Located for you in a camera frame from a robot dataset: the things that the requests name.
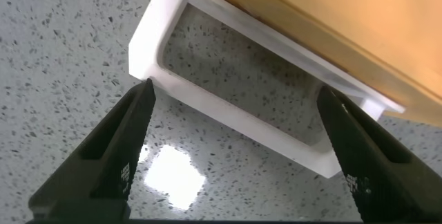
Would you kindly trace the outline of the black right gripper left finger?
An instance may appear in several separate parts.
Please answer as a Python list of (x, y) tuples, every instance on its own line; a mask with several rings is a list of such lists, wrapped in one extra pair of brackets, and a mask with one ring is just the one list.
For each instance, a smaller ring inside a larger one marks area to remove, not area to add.
[(31, 196), (32, 219), (127, 221), (155, 100), (151, 80), (132, 87)]

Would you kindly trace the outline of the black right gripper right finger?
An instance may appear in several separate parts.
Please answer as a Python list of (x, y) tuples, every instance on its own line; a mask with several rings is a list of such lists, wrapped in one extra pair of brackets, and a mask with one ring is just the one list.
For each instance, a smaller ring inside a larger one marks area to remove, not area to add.
[(441, 221), (440, 175), (341, 92), (316, 102), (363, 221)]

